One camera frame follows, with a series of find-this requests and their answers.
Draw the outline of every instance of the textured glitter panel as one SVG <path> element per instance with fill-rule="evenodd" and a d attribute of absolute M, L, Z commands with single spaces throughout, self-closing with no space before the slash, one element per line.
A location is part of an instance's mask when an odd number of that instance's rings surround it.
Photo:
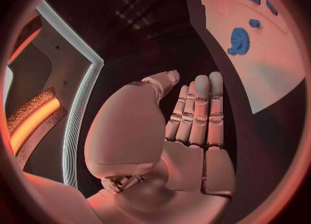
<path fill-rule="evenodd" d="M 14 129 L 22 122 L 24 118 L 26 118 L 29 114 L 31 114 L 35 109 L 41 106 L 43 103 L 52 99 L 55 96 L 54 88 L 49 88 L 39 95 L 32 98 L 30 101 L 23 104 L 12 116 L 7 120 L 8 129 L 10 134 L 14 131 Z"/>
<path fill-rule="evenodd" d="M 24 142 L 23 146 L 17 153 L 17 161 L 23 169 L 30 155 L 45 137 L 45 135 L 67 114 L 67 110 L 64 107 L 60 107 L 53 112 Z"/>

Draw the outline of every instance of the blue gear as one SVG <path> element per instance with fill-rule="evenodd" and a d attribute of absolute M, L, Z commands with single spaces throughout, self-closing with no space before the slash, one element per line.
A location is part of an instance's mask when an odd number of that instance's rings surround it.
<path fill-rule="evenodd" d="M 228 54 L 246 54 L 249 50 L 249 36 L 245 29 L 235 28 L 231 34 L 231 45 L 228 49 Z"/>

